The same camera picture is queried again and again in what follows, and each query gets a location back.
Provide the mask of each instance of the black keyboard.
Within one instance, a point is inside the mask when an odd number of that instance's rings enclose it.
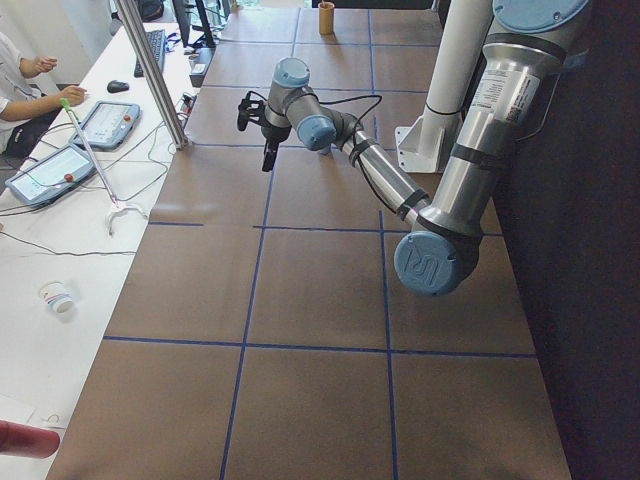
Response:
[[[149,45],[151,45],[151,51],[153,55],[156,57],[156,62],[158,62],[158,67],[160,67],[160,71],[162,72],[164,69],[164,54],[165,54],[165,43],[166,43],[166,35],[164,30],[152,30],[150,32],[146,32],[147,40],[149,40]],[[142,71],[142,65],[140,65],[140,60],[136,60],[136,67],[133,70],[134,77],[143,77],[144,72]]]

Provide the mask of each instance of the black bag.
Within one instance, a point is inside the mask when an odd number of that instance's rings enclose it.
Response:
[[[164,2],[162,0],[136,0],[136,3],[143,22],[155,20],[164,14]]]

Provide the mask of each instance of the white table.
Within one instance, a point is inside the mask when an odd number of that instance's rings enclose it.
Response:
[[[177,30],[174,24],[148,24],[147,29]],[[114,152],[98,152],[103,168],[139,141],[162,121],[160,112],[144,78],[133,78],[135,54],[124,29],[115,35],[81,86],[89,97],[74,107],[81,119],[98,100],[132,102],[142,114],[125,143]],[[179,105],[183,92],[195,93],[189,81],[189,61],[182,46],[167,53],[164,77],[171,98]],[[109,94],[110,80],[130,84],[129,91]],[[54,124],[68,122],[62,112]],[[72,128],[52,132],[45,140],[58,147],[67,143]],[[175,151],[163,127],[106,170],[119,198],[141,190],[168,167]],[[52,153],[52,147],[39,144],[35,158]],[[151,157],[162,163],[158,165]],[[131,200],[148,213],[160,192],[164,177]],[[102,186],[96,175],[88,187]],[[5,190],[0,210],[20,205]],[[105,228],[111,205],[104,189],[79,188],[52,206],[34,213],[0,217],[4,232],[46,246],[57,252],[135,251],[147,220],[129,212],[114,220],[114,234]],[[88,375],[104,330],[127,276],[133,254],[56,256],[33,246],[0,235],[0,419],[37,427],[54,427],[63,435]],[[75,299],[74,307],[54,313],[38,296],[40,287],[52,280],[63,282]],[[55,455],[46,460],[0,455],[0,478],[37,480],[45,478]]]

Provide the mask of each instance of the blue joint cap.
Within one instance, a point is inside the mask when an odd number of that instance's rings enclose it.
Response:
[[[336,127],[329,117],[309,115],[296,129],[298,138],[311,151],[322,150],[336,139]]]
[[[302,88],[309,85],[309,67],[299,58],[283,58],[276,65],[273,81],[285,88]]]
[[[513,33],[543,33],[578,15],[589,0],[493,0],[496,20]]]
[[[444,295],[463,280],[456,248],[434,232],[411,232],[400,240],[393,264],[404,286],[421,295]]]

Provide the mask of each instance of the white shirt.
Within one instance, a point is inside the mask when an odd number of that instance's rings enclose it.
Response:
[[[18,48],[2,32],[0,32],[0,112],[9,102],[33,100],[40,98],[37,88],[32,88],[27,79],[20,73],[20,60],[23,58]],[[0,152],[7,148],[11,131],[28,120],[7,122],[0,119]]]

